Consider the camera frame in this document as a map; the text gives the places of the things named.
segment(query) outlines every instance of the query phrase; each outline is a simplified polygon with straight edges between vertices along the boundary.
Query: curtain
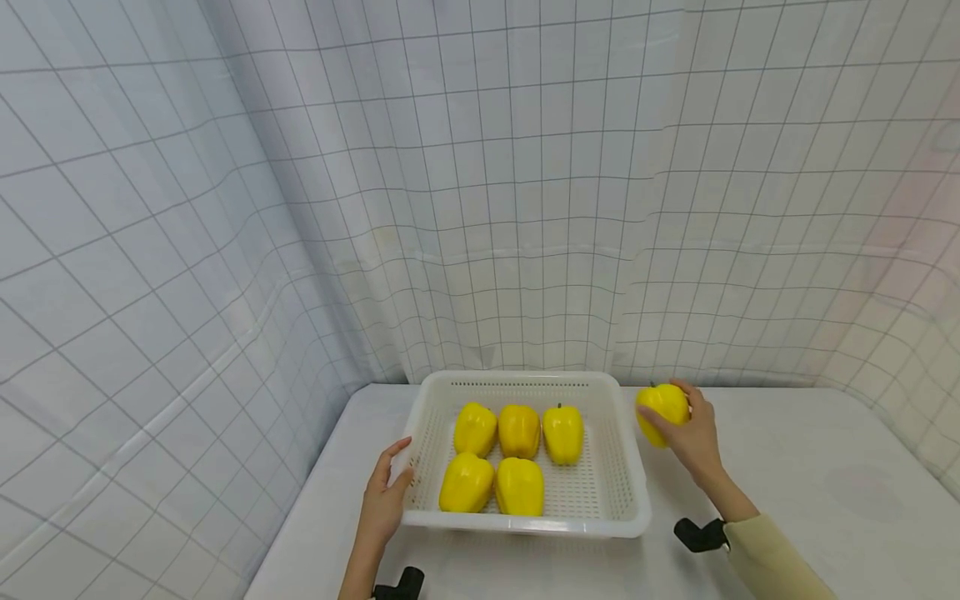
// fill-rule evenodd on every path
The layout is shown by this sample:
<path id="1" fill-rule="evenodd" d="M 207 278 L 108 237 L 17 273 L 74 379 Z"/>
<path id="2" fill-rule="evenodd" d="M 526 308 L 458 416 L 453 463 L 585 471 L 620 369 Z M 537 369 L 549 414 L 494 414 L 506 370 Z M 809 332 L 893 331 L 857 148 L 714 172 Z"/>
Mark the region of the curtain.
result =
<path id="1" fill-rule="evenodd" d="M 839 387 L 960 492 L 958 3 L 208 7 L 371 370 Z"/>
<path id="2" fill-rule="evenodd" d="M 960 497 L 958 69 L 958 0 L 0 0 L 0 595 L 241 597 L 440 369 L 836 387 Z"/>

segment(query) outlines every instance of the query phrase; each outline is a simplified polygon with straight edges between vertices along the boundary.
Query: hand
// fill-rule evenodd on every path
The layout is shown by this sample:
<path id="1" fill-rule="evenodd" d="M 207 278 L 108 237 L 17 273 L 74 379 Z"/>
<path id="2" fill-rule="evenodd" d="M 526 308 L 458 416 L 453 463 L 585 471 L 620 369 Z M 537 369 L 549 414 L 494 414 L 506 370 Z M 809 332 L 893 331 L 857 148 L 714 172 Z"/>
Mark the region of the hand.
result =
<path id="1" fill-rule="evenodd" d="M 370 543 L 381 547 L 387 545 L 396 533 L 403 516 L 403 493 L 414 478 L 414 470 L 406 468 L 392 486 L 390 481 L 390 461 L 403 448 L 410 445 L 410 438 L 404 438 L 384 450 L 376 461 L 373 474 L 363 493 L 363 506 L 360 508 L 360 522 L 357 524 L 356 543 Z"/>
<path id="2" fill-rule="evenodd" d="M 636 409 L 663 435 L 694 482 L 702 488 L 708 480 L 726 473 L 720 462 L 713 405 L 707 402 L 699 389 L 682 379 L 670 379 L 670 383 L 686 394 L 691 410 L 688 423 L 675 425 L 647 406 L 637 406 Z"/>

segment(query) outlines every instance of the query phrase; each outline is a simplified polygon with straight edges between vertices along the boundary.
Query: table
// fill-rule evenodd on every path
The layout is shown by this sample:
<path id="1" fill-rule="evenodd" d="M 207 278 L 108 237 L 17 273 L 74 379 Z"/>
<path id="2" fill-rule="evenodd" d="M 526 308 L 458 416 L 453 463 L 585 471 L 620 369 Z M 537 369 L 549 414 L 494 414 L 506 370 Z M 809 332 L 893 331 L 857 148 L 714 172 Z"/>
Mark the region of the table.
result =
<path id="1" fill-rule="evenodd" d="M 398 438 L 418 386 L 350 399 L 247 593 L 334 598 L 377 454 Z M 960 589 L 960 503 L 854 398 L 826 389 L 704 389 L 728 471 L 841 598 L 950 598 Z M 624 388 L 633 403 L 636 388 Z M 424 600 L 749 598 L 725 552 L 693 555 L 683 516 L 716 517 L 673 455 L 634 425 L 653 503 L 636 540 L 570 540 L 401 527 L 378 583 L 426 574 Z"/>

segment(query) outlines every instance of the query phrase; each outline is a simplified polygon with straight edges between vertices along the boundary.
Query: black mount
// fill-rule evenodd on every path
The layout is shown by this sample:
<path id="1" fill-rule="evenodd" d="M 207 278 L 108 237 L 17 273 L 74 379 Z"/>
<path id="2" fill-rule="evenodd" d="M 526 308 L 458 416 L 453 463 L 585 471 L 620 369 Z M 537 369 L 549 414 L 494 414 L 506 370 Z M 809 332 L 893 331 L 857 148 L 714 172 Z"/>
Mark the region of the black mount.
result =
<path id="1" fill-rule="evenodd" d="M 707 552 L 729 544 L 727 535 L 723 533 L 723 526 L 726 524 L 722 519 L 715 518 L 700 528 L 690 519 L 682 518 L 673 526 L 673 535 L 677 536 L 690 552 Z"/>
<path id="2" fill-rule="evenodd" d="M 375 600 L 417 600 L 420 598 L 420 588 L 423 587 L 423 571 L 415 566 L 403 569 L 400 583 L 396 587 L 375 586 L 373 598 Z"/>

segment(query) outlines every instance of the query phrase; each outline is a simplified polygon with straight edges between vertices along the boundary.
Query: bell pepper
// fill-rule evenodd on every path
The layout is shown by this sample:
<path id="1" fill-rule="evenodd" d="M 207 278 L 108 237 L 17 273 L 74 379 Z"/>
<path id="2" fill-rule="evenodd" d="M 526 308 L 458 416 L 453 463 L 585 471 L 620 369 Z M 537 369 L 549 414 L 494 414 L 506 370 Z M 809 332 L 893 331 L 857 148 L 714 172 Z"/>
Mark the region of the bell pepper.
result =
<path id="1" fill-rule="evenodd" d="M 446 466 L 440 487 L 440 510 L 479 513 L 493 491 L 493 465 L 472 452 L 457 454 Z"/>
<path id="2" fill-rule="evenodd" d="M 636 393 L 636 405 L 648 406 L 660 413 L 664 419 L 675 425 L 683 425 L 690 420 L 689 405 L 686 403 L 684 391 L 671 383 L 661 383 L 658 386 L 643 388 Z M 640 424 L 640 431 L 647 437 L 650 444 L 657 448 L 666 448 L 667 443 L 663 436 L 640 413 L 636 413 L 636 420 Z"/>
<path id="3" fill-rule="evenodd" d="M 496 470 L 496 503 L 504 515 L 543 516 L 543 473 L 537 463 L 503 459 Z"/>
<path id="4" fill-rule="evenodd" d="M 543 440 L 551 461 L 575 465 L 584 449 L 584 420 L 577 407 L 557 404 L 543 413 Z"/>
<path id="5" fill-rule="evenodd" d="M 500 449 L 504 458 L 533 458 L 540 447 L 540 415 L 529 406 L 508 404 L 500 411 Z"/>
<path id="6" fill-rule="evenodd" d="M 489 408 L 470 402 L 460 411 L 453 427 L 453 449 L 457 454 L 473 452 L 486 457 L 496 441 L 496 415 Z"/>

